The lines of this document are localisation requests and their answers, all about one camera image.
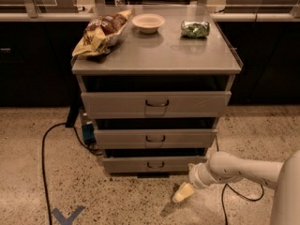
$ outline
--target kitchen cabinet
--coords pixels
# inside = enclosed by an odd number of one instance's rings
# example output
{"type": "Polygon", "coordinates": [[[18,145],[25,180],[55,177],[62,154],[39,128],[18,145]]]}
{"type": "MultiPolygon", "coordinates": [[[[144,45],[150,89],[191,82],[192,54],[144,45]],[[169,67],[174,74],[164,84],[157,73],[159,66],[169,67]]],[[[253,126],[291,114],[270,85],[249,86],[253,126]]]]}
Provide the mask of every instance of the kitchen cabinet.
{"type": "Polygon", "coordinates": [[[0,22],[0,106],[69,106],[71,54],[87,22],[0,22]]]}
{"type": "Polygon", "coordinates": [[[219,22],[243,61],[231,104],[300,102],[300,22],[219,22]]]}

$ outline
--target chip bag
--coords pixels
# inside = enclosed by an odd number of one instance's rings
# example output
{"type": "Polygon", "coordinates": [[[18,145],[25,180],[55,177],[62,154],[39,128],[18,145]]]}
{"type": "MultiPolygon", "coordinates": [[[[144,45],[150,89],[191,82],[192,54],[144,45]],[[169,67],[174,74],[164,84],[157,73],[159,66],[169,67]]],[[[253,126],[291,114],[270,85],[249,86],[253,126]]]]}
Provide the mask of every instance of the chip bag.
{"type": "Polygon", "coordinates": [[[85,28],[72,56],[97,56],[114,46],[131,16],[131,9],[93,19],[85,28]]]}

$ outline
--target black cable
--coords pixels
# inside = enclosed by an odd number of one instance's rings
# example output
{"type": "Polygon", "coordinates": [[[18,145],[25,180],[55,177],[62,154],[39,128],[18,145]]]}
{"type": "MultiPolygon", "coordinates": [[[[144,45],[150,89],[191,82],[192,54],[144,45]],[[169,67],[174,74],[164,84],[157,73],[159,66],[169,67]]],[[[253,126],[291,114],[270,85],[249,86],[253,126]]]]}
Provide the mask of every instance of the black cable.
{"type": "Polygon", "coordinates": [[[50,210],[50,202],[49,202],[49,193],[48,193],[48,188],[47,188],[47,179],[46,179],[46,171],[45,171],[45,140],[46,137],[48,135],[48,133],[53,129],[56,128],[58,126],[62,126],[62,125],[66,125],[67,123],[60,123],[60,124],[56,124],[52,127],[50,127],[46,133],[44,134],[43,137],[43,142],[41,145],[41,169],[42,169],[42,174],[43,174],[43,182],[44,182],[44,189],[45,189],[45,197],[46,197],[46,204],[47,204],[47,211],[48,211],[48,220],[49,220],[49,224],[52,225],[53,224],[53,218],[51,215],[51,210],[50,210]]]}
{"type": "Polygon", "coordinates": [[[217,146],[217,152],[219,151],[219,146],[218,146],[218,137],[216,135],[216,146],[217,146]]]}
{"type": "MultiPolygon", "coordinates": [[[[46,170],[45,170],[45,141],[46,141],[46,137],[47,137],[48,133],[52,129],[54,129],[56,127],[59,127],[59,126],[62,126],[62,125],[65,126],[66,124],[67,123],[59,123],[59,124],[56,124],[56,125],[50,127],[46,131],[46,133],[44,134],[42,145],[41,145],[41,168],[42,168],[43,183],[44,183],[44,189],[45,189],[45,197],[46,197],[49,225],[53,224],[53,219],[52,219],[52,213],[51,213],[51,207],[50,207],[50,201],[49,201],[49,192],[48,192],[47,179],[46,179],[46,170]]],[[[85,144],[81,141],[81,139],[78,135],[77,129],[75,127],[73,127],[73,128],[74,128],[76,137],[77,137],[78,141],[80,142],[81,146],[83,146],[85,149],[87,149],[93,155],[96,155],[96,156],[101,156],[102,155],[102,153],[99,153],[99,151],[100,151],[99,149],[90,148],[90,145],[85,146],[85,144]]]]}
{"type": "MultiPolygon", "coordinates": [[[[216,146],[217,146],[217,151],[219,151],[219,146],[218,146],[218,137],[216,135],[216,146]]],[[[221,201],[222,201],[222,208],[223,208],[223,213],[224,213],[224,217],[225,217],[225,225],[228,225],[228,219],[227,219],[227,214],[226,214],[226,209],[225,209],[225,203],[224,203],[224,193],[225,193],[225,189],[229,188],[231,191],[233,191],[237,196],[239,196],[240,198],[248,201],[248,202],[257,202],[260,199],[263,198],[264,195],[264,189],[263,186],[261,185],[262,188],[262,195],[257,198],[257,199],[250,199],[244,195],[242,195],[241,193],[239,193],[238,191],[236,191],[235,189],[233,189],[229,184],[225,184],[224,188],[222,189],[222,194],[221,194],[221,201]]]]}
{"type": "Polygon", "coordinates": [[[93,155],[95,155],[95,156],[101,156],[101,155],[103,155],[101,152],[99,152],[100,149],[90,148],[91,144],[85,145],[85,144],[81,141],[81,139],[80,139],[80,137],[79,137],[79,135],[78,135],[77,129],[76,129],[75,127],[73,127],[73,128],[74,128],[76,137],[77,137],[79,143],[81,144],[81,146],[83,146],[86,150],[88,150],[91,154],[93,154],[93,155]]]}

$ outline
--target drawer handle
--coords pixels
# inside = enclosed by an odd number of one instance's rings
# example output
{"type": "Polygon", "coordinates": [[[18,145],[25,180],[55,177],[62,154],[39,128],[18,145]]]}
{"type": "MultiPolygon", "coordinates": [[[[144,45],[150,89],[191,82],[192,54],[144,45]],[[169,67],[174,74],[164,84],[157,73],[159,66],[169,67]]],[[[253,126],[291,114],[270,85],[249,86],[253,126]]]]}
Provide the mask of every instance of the drawer handle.
{"type": "Polygon", "coordinates": [[[0,48],[0,53],[11,53],[11,48],[0,48]]]}
{"type": "Polygon", "coordinates": [[[163,161],[161,164],[150,164],[150,162],[147,162],[147,166],[149,169],[161,169],[163,166],[165,166],[165,163],[163,161]]]}
{"type": "Polygon", "coordinates": [[[162,143],[165,142],[166,136],[163,135],[161,139],[149,139],[148,136],[146,136],[146,140],[150,143],[162,143]]]}
{"type": "Polygon", "coordinates": [[[165,103],[151,103],[146,100],[146,105],[149,107],[167,107],[169,105],[169,100],[167,99],[165,103]]]}

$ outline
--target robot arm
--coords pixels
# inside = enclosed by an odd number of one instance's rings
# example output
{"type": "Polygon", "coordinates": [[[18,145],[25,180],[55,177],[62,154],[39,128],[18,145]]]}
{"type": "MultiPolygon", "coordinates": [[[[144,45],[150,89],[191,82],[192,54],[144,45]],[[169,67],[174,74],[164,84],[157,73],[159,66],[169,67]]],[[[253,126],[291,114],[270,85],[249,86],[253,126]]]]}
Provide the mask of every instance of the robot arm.
{"type": "Polygon", "coordinates": [[[191,166],[188,176],[195,188],[238,182],[246,178],[275,189],[282,165],[281,162],[241,159],[225,152],[216,152],[205,163],[191,166]]]}
{"type": "Polygon", "coordinates": [[[190,165],[190,183],[183,183],[172,200],[180,203],[211,184],[237,182],[243,178],[275,190],[271,225],[300,224],[300,150],[284,163],[241,159],[216,152],[205,163],[190,165]]]}

